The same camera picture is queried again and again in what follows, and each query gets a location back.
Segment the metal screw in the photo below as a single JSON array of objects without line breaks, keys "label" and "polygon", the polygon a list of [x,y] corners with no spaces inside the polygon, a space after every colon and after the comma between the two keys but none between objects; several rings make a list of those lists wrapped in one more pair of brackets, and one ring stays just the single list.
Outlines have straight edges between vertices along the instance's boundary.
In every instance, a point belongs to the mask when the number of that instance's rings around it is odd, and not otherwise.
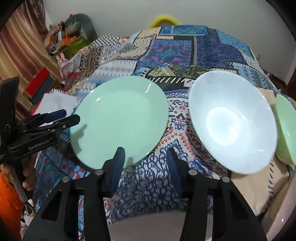
[{"label": "metal screw", "polygon": [[69,176],[65,176],[65,177],[62,178],[62,182],[63,183],[67,183],[69,181],[70,181],[70,177]]},{"label": "metal screw", "polygon": [[222,177],[221,178],[223,182],[228,183],[230,182],[230,178],[229,177]]},{"label": "metal screw", "polygon": [[97,176],[100,176],[104,173],[104,171],[102,169],[97,169],[94,171],[94,173],[97,175]]},{"label": "metal screw", "polygon": [[194,170],[194,169],[190,169],[190,170],[188,171],[188,173],[189,173],[189,175],[192,175],[192,176],[197,175],[197,171]]}]

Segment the gold curtain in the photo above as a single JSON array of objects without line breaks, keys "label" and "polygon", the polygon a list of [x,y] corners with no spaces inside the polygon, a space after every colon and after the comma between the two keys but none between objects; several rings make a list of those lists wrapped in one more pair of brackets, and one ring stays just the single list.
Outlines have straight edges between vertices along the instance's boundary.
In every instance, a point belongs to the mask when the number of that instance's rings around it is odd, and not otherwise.
[{"label": "gold curtain", "polygon": [[0,32],[0,82],[19,76],[18,103],[27,111],[32,104],[22,93],[41,68],[46,67],[53,79],[61,78],[55,59],[43,45],[47,32],[44,23],[43,2],[27,0],[16,9]]}]

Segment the paisley pattern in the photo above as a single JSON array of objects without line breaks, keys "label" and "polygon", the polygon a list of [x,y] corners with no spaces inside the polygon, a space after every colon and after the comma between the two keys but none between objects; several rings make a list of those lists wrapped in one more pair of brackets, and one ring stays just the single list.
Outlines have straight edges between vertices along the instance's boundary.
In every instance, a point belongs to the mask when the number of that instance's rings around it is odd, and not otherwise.
[{"label": "paisley pattern", "polygon": [[[107,40],[101,38],[91,44],[91,48],[97,51],[94,56],[100,58],[85,55],[96,63],[87,67],[89,60],[83,60],[80,66],[83,76],[68,91],[77,97],[76,106],[98,85],[125,75],[154,81],[163,89],[169,105],[168,125],[161,141],[137,165],[123,170],[116,193],[104,200],[109,224],[139,214],[186,208],[186,202],[175,192],[168,171],[168,148],[173,147],[190,168],[207,177],[219,179],[227,175],[227,169],[208,153],[193,129],[187,91],[194,79],[207,71],[230,71],[255,86],[272,89],[278,94],[244,43],[205,26],[159,27],[136,33],[128,40],[108,36]],[[38,158],[34,191],[36,210],[62,177],[68,175],[76,179],[89,175],[71,155],[69,130],[60,138],[57,146],[42,151]],[[83,208],[83,197],[80,197],[80,240],[85,240]],[[212,209],[209,197],[208,211]]]}]

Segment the wall outlet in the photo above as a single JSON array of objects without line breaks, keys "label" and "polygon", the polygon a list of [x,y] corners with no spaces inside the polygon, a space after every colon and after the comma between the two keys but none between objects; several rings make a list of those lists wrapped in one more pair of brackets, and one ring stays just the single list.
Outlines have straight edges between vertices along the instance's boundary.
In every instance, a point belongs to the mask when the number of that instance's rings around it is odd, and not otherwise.
[{"label": "wall outlet", "polygon": [[261,59],[261,54],[257,53],[257,54],[256,54],[256,59],[257,59],[257,60],[260,60],[260,59]]}]

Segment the green plate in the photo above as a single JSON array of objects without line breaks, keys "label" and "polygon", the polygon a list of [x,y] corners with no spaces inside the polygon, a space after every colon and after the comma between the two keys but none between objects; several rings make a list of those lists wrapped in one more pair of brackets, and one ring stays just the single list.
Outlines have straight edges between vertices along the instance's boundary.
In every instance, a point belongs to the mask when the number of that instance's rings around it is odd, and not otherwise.
[{"label": "green plate", "polygon": [[161,88],[136,76],[109,80],[91,91],[76,110],[71,144],[79,160],[93,169],[126,152],[125,166],[139,162],[158,144],[168,123],[168,102]]},{"label": "green plate", "polygon": [[276,155],[285,164],[296,165],[296,111],[282,95],[272,107],[278,129]]}]

